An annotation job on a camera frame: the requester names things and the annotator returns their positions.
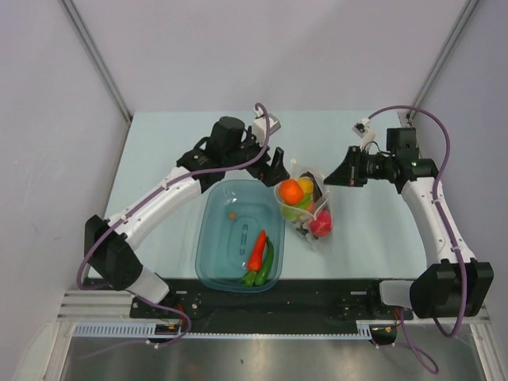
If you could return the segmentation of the green star fruit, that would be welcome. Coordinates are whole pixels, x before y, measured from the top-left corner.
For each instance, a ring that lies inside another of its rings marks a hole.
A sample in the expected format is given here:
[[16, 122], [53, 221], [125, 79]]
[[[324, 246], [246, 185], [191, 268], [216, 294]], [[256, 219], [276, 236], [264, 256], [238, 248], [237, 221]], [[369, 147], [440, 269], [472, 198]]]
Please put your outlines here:
[[304, 211], [309, 211], [313, 207], [311, 198], [304, 198], [300, 203], [293, 206], [283, 206], [281, 208], [282, 216], [287, 220], [294, 220], [303, 215]]

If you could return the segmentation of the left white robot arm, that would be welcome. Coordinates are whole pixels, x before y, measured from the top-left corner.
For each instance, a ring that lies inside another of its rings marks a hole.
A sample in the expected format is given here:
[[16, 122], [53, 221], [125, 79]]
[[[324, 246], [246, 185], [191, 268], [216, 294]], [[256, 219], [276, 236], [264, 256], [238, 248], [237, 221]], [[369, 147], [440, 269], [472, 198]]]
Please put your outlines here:
[[228, 171], [246, 170], [266, 187], [288, 179], [283, 150], [268, 152], [268, 141], [279, 128], [279, 120], [263, 112], [251, 125], [221, 117], [211, 134], [184, 153], [140, 200], [107, 219], [94, 215], [87, 220], [84, 263], [100, 274], [105, 286], [147, 300], [158, 317], [170, 315], [175, 308], [170, 286], [140, 262], [136, 249], [171, 213], [222, 181]]

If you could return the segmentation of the clear zip top bag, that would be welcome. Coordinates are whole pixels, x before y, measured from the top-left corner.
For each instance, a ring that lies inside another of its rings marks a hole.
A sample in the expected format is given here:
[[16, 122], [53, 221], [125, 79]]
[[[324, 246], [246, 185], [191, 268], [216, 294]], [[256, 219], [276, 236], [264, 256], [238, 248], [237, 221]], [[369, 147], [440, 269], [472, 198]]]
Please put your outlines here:
[[273, 190], [283, 219], [313, 251], [328, 251], [333, 216], [325, 176], [295, 159], [291, 161], [289, 174], [290, 178]]

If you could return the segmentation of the red apple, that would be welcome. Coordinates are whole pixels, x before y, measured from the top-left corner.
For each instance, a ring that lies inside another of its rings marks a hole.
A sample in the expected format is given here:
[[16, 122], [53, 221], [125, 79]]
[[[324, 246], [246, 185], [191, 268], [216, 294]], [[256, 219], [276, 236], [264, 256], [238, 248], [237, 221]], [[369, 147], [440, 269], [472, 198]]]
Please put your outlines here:
[[333, 229], [332, 215], [328, 210], [321, 210], [317, 217], [309, 223], [311, 233], [318, 237], [326, 237]]

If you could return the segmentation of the orange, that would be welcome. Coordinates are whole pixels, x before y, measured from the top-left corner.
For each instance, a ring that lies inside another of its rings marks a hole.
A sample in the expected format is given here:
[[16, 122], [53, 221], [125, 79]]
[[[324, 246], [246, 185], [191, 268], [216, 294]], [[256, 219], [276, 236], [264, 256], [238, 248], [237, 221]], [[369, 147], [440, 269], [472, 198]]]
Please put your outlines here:
[[280, 198], [290, 206], [296, 205], [304, 198], [304, 192], [294, 179], [283, 180], [279, 185]]

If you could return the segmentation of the grey toy fish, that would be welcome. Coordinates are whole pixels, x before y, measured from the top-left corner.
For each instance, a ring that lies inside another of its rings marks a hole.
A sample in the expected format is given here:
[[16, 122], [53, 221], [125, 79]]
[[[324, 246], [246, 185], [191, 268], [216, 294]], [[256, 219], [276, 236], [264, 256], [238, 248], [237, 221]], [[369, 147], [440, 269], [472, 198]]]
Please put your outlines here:
[[311, 194], [314, 202], [325, 201], [327, 196], [327, 190], [320, 180], [310, 171], [303, 172], [299, 177], [307, 177], [314, 182], [314, 192]]

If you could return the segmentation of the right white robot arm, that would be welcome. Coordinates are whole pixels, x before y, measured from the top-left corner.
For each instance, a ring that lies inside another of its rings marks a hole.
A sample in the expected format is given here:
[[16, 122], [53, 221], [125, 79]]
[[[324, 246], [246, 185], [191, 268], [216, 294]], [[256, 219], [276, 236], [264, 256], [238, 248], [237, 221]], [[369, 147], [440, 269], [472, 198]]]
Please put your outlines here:
[[492, 266], [479, 262], [465, 244], [445, 201], [437, 166], [420, 156], [414, 128], [387, 130], [386, 151], [371, 154], [375, 134], [363, 121], [353, 127], [360, 145], [348, 148], [343, 162], [325, 184], [363, 187], [368, 180], [394, 184], [415, 220], [427, 269], [415, 280], [384, 280], [368, 295], [366, 308], [385, 318], [395, 306], [419, 318], [476, 316], [494, 279]]

